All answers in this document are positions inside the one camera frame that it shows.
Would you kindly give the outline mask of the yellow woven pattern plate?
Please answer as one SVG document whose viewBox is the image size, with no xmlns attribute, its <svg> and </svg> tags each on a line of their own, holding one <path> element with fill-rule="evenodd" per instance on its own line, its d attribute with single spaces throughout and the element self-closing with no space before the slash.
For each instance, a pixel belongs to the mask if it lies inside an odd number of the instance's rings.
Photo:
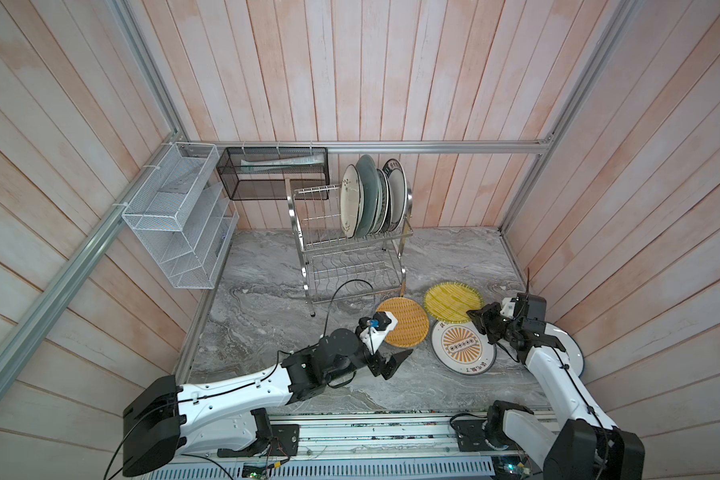
<svg viewBox="0 0 720 480">
<path fill-rule="evenodd" d="M 484 305 L 481 294 L 463 282 L 446 281 L 430 287 L 425 296 L 425 311 L 435 320 L 461 324 L 470 321 L 467 314 Z"/>
</svg>

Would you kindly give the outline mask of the orange woven pattern plate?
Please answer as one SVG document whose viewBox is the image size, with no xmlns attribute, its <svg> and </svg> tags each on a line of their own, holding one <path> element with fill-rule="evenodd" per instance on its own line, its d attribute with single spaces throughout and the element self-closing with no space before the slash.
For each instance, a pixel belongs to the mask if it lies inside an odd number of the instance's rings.
<svg viewBox="0 0 720 480">
<path fill-rule="evenodd" d="M 387 344 L 398 348 L 412 348 L 427 337 L 429 318 L 417 302 L 405 297 L 394 297 L 384 300 L 377 310 L 392 314 L 398 321 L 396 327 L 385 337 Z"/>
</svg>

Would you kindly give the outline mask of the stainless steel dish rack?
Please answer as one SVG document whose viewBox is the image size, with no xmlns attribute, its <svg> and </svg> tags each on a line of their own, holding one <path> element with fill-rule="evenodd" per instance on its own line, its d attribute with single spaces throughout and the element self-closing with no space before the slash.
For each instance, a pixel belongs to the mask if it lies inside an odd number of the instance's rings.
<svg viewBox="0 0 720 480">
<path fill-rule="evenodd" d="M 402 296 L 407 270 L 402 263 L 412 235 L 405 218 L 394 231 L 348 238 L 340 228 L 338 185 L 303 188 L 285 181 L 288 213 L 308 310 L 330 300 L 366 295 Z"/>
</svg>

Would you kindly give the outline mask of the light green flower plate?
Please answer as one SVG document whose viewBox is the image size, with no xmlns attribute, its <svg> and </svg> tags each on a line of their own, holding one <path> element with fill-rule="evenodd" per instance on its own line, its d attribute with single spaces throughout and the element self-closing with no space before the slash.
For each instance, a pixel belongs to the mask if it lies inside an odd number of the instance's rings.
<svg viewBox="0 0 720 480">
<path fill-rule="evenodd" d="M 381 178 L 381 172 L 382 170 L 377 170 L 378 180 L 379 180 L 379 188 L 378 188 L 378 196 L 377 196 L 377 205 L 376 205 L 376 214 L 374 218 L 374 223 L 371 228 L 370 233 L 371 234 L 377 234 L 379 233 L 379 229 L 381 227 L 381 224 L 383 222 L 383 209 L 384 209 L 384 193 L 383 193 L 383 183 Z"/>
</svg>

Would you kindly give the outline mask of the white plate green lettered rim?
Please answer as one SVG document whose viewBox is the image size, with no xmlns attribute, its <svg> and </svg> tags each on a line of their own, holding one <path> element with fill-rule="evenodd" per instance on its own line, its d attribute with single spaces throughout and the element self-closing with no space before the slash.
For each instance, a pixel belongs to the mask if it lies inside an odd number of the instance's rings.
<svg viewBox="0 0 720 480">
<path fill-rule="evenodd" d="M 389 159 L 382 171 L 389 186 L 389 210 L 386 230 L 394 231 L 402 222 L 408 206 L 408 185 L 405 171 L 396 159 Z"/>
</svg>

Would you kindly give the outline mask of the cream floral plate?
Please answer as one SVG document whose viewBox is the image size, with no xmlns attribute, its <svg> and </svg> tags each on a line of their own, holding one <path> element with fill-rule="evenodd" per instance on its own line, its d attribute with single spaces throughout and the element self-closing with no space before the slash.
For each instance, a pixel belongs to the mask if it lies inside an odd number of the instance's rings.
<svg viewBox="0 0 720 480">
<path fill-rule="evenodd" d="M 349 165 L 340 184 L 340 221 L 343 234 L 352 238 L 362 218 L 363 186 L 357 168 Z"/>
</svg>

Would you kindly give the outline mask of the large teal plate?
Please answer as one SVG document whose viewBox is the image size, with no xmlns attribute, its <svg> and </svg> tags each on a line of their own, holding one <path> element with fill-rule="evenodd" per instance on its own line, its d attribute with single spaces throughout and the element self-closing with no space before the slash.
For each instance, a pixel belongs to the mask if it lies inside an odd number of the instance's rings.
<svg viewBox="0 0 720 480">
<path fill-rule="evenodd" d="M 365 237 L 370 233 L 376 219 L 380 181 L 376 163 L 369 155 L 362 155 L 355 165 L 363 189 L 363 211 L 355 236 Z"/>
</svg>

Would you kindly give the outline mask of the small orange sunburst plate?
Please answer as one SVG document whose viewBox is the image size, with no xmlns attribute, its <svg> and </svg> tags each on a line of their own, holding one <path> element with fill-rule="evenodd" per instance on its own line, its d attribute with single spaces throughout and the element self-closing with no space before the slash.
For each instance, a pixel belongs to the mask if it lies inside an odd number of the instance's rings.
<svg viewBox="0 0 720 480">
<path fill-rule="evenodd" d="M 384 209 L 383 209 L 384 217 L 383 217 L 383 222 L 381 224 L 381 227 L 379 229 L 379 233 L 386 233 L 389 230 L 389 227 L 391 224 L 392 193 L 391 193 L 389 175 L 386 171 L 381 172 L 381 178 L 382 178 L 383 193 L 384 193 Z"/>
</svg>

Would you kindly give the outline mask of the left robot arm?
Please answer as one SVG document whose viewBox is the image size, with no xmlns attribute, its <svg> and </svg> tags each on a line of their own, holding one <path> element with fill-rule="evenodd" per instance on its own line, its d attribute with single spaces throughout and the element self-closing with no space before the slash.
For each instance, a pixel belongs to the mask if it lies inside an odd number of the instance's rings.
<svg viewBox="0 0 720 480">
<path fill-rule="evenodd" d="M 378 347 L 386 334 L 337 329 L 272 367 L 224 381 L 180 385 L 172 375 L 158 378 L 123 411 L 122 475 L 150 473 L 176 455 L 261 452 L 274 435 L 267 409 L 311 399 L 362 368 L 390 379 L 412 352 L 384 357 Z"/>
</svg>

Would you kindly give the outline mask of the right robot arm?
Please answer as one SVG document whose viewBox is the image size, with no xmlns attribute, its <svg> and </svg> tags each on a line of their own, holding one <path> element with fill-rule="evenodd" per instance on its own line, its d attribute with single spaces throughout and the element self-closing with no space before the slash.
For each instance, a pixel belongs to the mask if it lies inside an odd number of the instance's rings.
<svg viewBox="0 0 720 480">
<path fill-rule="evenodd" d="M 490 344 L 508 345 L 506 352 L 535 377 L 560 426 L 554 434 L 529 408 L 495 401 L 483 424 L 487 445 L 520 447 L 543 479 L 641 479 L 642 441 L 598 405 L 580 379 L 581 350 L 545 313 L 546 300 L 528 293 L 467 312 Z"/>
</svg>

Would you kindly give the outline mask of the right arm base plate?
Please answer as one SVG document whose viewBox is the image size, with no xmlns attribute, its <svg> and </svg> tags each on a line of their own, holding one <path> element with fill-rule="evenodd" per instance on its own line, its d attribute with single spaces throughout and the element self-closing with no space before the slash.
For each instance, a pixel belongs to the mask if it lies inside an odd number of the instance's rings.
<svg viewBox="0 0 720 480">
<path fill-rule="evenodd" d="M 510 448 L 507 443 L 489 440 L 485 424 L 485 420 L 474 417 L 459 417 L 450 422 L 460 452 L 503 452 Z"/>
</svg>

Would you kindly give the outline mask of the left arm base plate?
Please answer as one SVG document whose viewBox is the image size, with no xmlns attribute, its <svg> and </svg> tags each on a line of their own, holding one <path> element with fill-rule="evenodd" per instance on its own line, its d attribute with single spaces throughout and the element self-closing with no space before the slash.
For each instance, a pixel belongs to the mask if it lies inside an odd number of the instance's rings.
<svg viewBox="0 0 720 480">
<path fill-rule="evenodd" d="M 253 457 L 258 454 L 295 456 L 298 452 L 300 426 L 298 424 L 281 424 L 259 429 L 254 441 L 241 450 L 220 448 L 219 458 Z"/>
</svg>

